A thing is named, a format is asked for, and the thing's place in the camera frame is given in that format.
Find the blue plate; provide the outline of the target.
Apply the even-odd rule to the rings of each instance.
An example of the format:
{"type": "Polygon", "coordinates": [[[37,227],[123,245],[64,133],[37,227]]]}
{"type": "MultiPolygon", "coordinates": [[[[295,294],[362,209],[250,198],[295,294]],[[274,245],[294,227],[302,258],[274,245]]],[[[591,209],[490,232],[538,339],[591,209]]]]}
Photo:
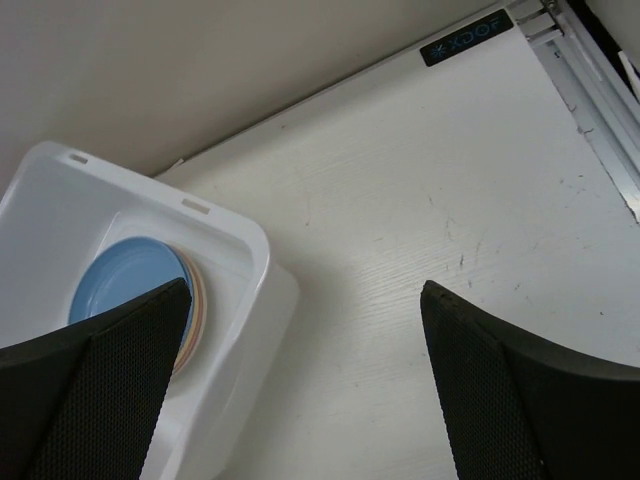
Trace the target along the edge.
{"type": "Polygon", "coordinates": [[[185,346],[185,344],[187,343],[187,339],[189,337],[189,333],[190,330],[192,328],[193,325],[193,315],[194,315],[194,307],[196,305],[196,299],[195,299],[195,290],[194,290],[194,283],[193,283],[193,275],[191,273],[191,269],[187,263],[187,260],[185,259],[183,252],[178,249],[177,247],[173,246],[172,250],[174,251],[174,254],[176,255],[176,257],[178,258],[178,260],[181,263],[183,272],[184,272],[184,278],[186,280],[187,286],[189,288],[189,292],[191,295],[191,306],[189,309],[189,313],[188,313],[188,317],[187,317],[187,322],[186,322],[186,326],[184,328],[184,332],[182,335],[182,339],[181,339],[181,345],[180,348],[183,348],[185,346]]]}
{"type": "Polygon", "coordinates": [[[104,313],[177,278],[193,288],[184,262],[168,244],[141,236],[121,240],[101,252],[81,277],[67,323],[104,313]]]}

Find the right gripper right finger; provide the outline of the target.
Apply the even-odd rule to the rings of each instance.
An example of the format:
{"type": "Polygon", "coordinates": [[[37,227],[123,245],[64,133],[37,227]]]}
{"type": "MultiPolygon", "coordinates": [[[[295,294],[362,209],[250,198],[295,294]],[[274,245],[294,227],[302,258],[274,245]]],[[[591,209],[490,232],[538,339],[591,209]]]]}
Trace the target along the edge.
{"type": "Polygon", "coordinates": [[[638,368],[551,342],[432,280],[420,311],[458,478],[638,478],[638,368]]]}

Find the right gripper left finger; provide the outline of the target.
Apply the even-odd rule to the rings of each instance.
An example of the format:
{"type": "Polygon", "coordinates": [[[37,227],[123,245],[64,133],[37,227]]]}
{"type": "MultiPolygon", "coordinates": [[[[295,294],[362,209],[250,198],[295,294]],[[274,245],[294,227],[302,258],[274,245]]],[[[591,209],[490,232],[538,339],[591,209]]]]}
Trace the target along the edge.
{"type": "Polygon", "coordinates": [[[139,478],[191,302],[176,278],[2,348],[2,478],[139,478]]]}

